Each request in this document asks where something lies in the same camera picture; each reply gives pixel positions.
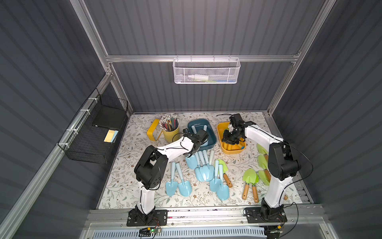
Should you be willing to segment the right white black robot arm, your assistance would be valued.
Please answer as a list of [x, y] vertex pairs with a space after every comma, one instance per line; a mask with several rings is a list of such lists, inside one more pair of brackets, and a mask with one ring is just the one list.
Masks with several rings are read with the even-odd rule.
[[240, 114], [231, 115], [228, 129], [223, 133], [224, 143], [235, 145], [250, 139], [268, 151], [268, 170], [271, 181], [268, 192], [262, 200], [262, 208], [274, 212], [281, 208], [285, 189], [301, 166], [291, 154], [290, 145], [280, 137], [262, 130], [253, 121], [244, 121]]

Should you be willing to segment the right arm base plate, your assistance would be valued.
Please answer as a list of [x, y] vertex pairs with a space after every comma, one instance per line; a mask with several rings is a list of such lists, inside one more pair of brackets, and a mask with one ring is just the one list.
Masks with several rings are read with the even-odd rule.
[[283, 207], [267, 208], [261, 207], [247, 207], [243, 210], [248, 223], [276, 223], [284, 224], [287, 222], [287, 217]]

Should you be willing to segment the green shovel brown handle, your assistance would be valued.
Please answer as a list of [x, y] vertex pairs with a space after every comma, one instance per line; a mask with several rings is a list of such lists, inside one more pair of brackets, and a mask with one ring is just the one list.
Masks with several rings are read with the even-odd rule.
[[219, 159], [218, 161], [219, 161], [219, 164], [222, 165], [222, 167], [223, 167], [223, 177], [224, 177], [226, 184], [228, 185], [229, 188], [232, 188], [233, 185], [232, 185], [230, 179], [228, 178], [228, 176], [226, 174], [226, 172], [228, 171], [228, 167], [227, 167], [225, 161], [223, 161], [222, 159]]

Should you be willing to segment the green shovel wooden handle pair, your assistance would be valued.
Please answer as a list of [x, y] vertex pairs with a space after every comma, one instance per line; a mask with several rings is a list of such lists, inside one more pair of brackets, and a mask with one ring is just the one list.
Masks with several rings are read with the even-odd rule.
[[255, 179], [257, 173], [254, 169], [249, 168], [244, 172], [242, 180], [246, 183], [242, 195], [242, 199], [246, 200], [248, 196], [249, 188], [252, 188], [252, 180]]

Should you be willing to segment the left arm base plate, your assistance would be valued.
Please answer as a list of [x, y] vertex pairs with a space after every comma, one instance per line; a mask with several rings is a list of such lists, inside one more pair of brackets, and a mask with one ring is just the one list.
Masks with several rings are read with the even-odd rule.
[[168, 211], [154, 209], [148, 215], [138, 209], [132, 209], [128, 213], [127, 227], [165, 226], [167, 225]]

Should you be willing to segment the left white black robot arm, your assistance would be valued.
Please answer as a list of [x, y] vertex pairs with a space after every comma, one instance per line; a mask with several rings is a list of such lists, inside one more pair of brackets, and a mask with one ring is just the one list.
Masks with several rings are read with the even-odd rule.
[[154, 212], [155, 191], [160, 188], [167, 164], [177, 157], [191, 156], [199, 151], [208, 139], [208, 133], [200, 129], [197, 133], [183, 131], [180, 139], [165, 146], [148, 146], [134, 168], [134, 173], [140, 189], [136, 208], [139, 213], [148, 216]]

